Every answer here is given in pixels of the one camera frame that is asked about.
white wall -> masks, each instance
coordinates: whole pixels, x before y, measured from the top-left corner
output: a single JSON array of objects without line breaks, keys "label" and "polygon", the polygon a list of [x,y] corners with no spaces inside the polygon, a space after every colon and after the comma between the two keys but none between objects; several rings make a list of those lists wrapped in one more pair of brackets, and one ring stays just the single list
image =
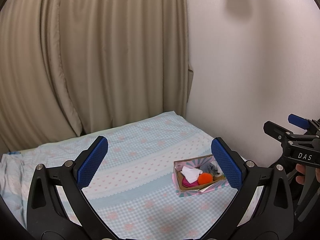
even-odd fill
[{"label": "white wall", "polygon": [[188,0],[194,79],[187,120],[268,166],[270,120],[320,118],[320,10],[313,0]]}]

white cloth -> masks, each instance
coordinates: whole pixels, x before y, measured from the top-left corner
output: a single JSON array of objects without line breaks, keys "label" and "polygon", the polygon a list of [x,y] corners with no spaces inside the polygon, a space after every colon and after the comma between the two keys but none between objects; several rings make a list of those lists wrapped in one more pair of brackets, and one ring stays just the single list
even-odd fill
[{"label": "white cloth", "polygon": [[193,183],[198,179],[202,171],[196,168],[190,169],[186,166],[183,166],[181,173],[186,177],[186,180],[189,183]]}]

blue gripper pad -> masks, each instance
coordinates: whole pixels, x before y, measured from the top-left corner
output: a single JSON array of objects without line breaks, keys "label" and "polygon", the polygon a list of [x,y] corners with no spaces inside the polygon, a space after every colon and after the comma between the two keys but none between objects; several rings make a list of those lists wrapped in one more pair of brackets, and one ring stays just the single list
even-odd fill
[{"label": "blue gripper pad", "polygon": [[225,147],[228,147],[228,149],[226,150],[225,147],[222,146],[220,141],[224,143],[224,141],[221,138],[215,138],[214,140],[212,140],[211,153],[216,159],[218,165],[223,171],[223,174],[227,178],[231,187],[239,190],[242,187],[245,174],[243,174],[243,172],[240,170],[240,168],[235,163],[230,154],[237,154],[239,157],[240,155],[236,152],[232,152],[230,148],[224,143]]},{"label": "blue gripper pad", "polygon": [[307,130],[310,127],[309,121],[295,114],[290,114],[288,116],[289,123],[300,127],[301,129]]},{"label": "blue gripper pad", "polygon": [[77,185],[80,189],[89,186],[93,176],[95,175],[100,164],[102,163],[103,158],[106,156],[108,152],[108,140],[105,137],[99,137],[101,137],[101,140],[90,152],[87,159],[83,162],[83,164],[77,171]]}]

light blue bed sheet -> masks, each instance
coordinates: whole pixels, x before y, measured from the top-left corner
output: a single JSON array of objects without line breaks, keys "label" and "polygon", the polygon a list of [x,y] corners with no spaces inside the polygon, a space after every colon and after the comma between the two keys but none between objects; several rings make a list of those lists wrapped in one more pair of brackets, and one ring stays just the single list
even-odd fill
[{"label": "light blue bed sheet", "polygon": [[[104,222],[122,239],[190,239],[202,236],[220,217],[236,190],[230,186],[202,195],[178,197],[173,161],[210,154],[212,137],[174,112],[81,138],[39,146],[22,155],[4,155],[0,193],[26,226],[28,192],[35,166],[60,166],[74,160],[98,135],[109,150],[83,192]],[[61,187],[69,218],[79,223]],[[241,223],[258,202],[258,189]]]}]

pink fabric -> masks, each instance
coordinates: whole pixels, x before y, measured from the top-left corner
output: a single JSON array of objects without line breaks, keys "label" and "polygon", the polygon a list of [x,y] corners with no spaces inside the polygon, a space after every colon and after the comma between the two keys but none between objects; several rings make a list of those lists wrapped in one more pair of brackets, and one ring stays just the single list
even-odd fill
[{"label": "pink fabric", "polygon": [[183,178],[182,185],[185,187],[196,187],[199,186],[199,183],[197,180],[195,182],[189,183],[186,178]]}]

